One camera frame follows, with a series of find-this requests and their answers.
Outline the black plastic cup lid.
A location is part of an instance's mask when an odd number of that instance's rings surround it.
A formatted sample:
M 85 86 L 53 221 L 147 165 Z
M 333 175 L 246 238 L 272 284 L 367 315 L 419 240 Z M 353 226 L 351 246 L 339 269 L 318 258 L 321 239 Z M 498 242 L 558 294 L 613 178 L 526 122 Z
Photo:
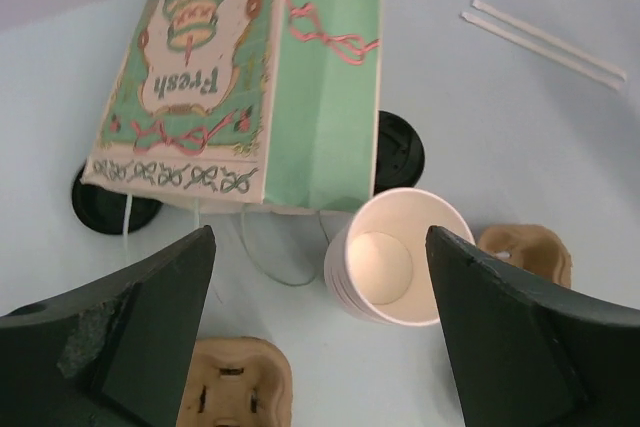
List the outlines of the black plastic cup lid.
M 402 117 L 379 111 L 374 193 L 415 187 L 425 166 L 423 143 Z

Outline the printed green paper bag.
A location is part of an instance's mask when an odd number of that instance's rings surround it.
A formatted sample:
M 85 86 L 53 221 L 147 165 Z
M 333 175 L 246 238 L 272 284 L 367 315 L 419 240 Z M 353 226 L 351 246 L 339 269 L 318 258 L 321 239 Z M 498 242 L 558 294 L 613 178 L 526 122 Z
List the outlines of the printed green paper bag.
M 374 192 L 382 0 L 146 0 L 81 182 L 203 214 Z

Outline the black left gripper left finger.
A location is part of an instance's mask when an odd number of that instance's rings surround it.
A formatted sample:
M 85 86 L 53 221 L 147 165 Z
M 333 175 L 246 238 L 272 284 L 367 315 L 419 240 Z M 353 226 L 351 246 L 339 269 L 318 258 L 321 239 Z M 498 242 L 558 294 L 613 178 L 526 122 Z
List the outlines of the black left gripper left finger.
M 2 425 L 175 425 L 215 255 L 204 226 L 2 316 Z

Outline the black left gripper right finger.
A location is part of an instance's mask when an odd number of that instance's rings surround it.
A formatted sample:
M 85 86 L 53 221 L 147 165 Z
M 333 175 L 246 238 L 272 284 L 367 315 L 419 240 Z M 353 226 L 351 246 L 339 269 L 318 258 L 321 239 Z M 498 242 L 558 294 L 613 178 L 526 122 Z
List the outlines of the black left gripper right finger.
M 639 312 L 426 235 L 434 296 L 468 426 L 636 426 Z

